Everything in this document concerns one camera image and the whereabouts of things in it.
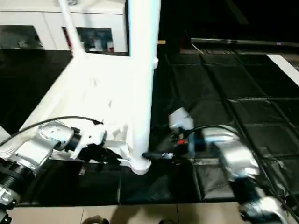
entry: robotic arm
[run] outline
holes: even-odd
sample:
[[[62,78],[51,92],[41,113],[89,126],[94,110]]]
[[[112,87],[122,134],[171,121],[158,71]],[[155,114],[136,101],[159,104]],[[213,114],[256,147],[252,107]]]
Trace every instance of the robotic arm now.
[[[6,210],[12,209],[20,201],[54,149],[70,150],[70,157],[76,159],[83,148],[91,144],[100,145],[105,133],[102,124],[94,125],[82,134],[79,129],[67,127],[58,121],[40,126],[35,136],[24,142],[8,158],[6,165],[0,168],[0,224],[11,222]]]
[[[251,223],[288,224],[280,202],[256,184],[259,166],[250,149],[228,126],[204,128],[205,141],[219,157],[242,218]]]

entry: white tube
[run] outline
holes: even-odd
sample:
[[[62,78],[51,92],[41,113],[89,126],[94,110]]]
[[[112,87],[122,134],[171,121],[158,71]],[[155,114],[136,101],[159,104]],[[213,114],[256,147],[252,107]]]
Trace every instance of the white tube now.
[[[81,41],[77,32],[76,27],[74,26],[71,19],[71,12],[67,4],[67,0],[59,0],[60,9],[62,16],[64,17],[66,30],[71,41],[71,50],[73,56],[84,54],[85,51],[81,45]]]
[[[160,0],[129,0],[130,56],[132,58],[133,152],[138,165],[146,166],[153,89],[154,58]]]

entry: white cabinet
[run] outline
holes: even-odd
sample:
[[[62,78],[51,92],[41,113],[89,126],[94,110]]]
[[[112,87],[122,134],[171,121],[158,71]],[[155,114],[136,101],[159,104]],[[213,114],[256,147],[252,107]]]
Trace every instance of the white cabinet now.
[[[61,13],[43,13],[58,50],[69,50]],[[86,51],[127,52],[123,14],[72,13],[72,20]]]
[[[0,12],[0,48],[57,49],[41,12]]]
[[[77,5],[70,6],[87,51],[127,52],[125,3],[126,0],[78,0]],[[5,33],[13,32],[22,32],[22,36],[25,33],[29,36],[26,39],[35,36],[33,39],[41,44],[34,47],[36,42],[30,42],[34,49],[70,50],[58,0],[0,0],[0,38],[6,39]],[[19,35],[11,36],[20,45]]]

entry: black fabric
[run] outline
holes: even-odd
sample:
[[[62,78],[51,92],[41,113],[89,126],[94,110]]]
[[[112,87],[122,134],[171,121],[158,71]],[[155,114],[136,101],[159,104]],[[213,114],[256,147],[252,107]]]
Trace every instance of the black fabric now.
[[[1,51],[0,125],[14,132],[69,62],[69,52]],[[298,194],[299,87],[267,56],[165,55],[159,52],[153,85],[150,151],[169,150],[168,116],[184,107],[195,126],[230,125],[259,155],[265,185]],[[145,175],[113,164],[47,161],[21,206],[233,201],[217,158],[196,147],[195,162],[153,161]]]
[[[69,51],[0,51],[0,125],[19,130],[71,59]]]

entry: floor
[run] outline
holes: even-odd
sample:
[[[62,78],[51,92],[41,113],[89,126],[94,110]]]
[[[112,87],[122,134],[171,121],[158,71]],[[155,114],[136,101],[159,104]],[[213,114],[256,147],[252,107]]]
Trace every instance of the floor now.
[[[181,224],[242,224],[236,203],[195,203],[64,208],[16,208],[9,212],[12,224],[80,224],[100,215],[111,224],[158,224],[173,220]]]

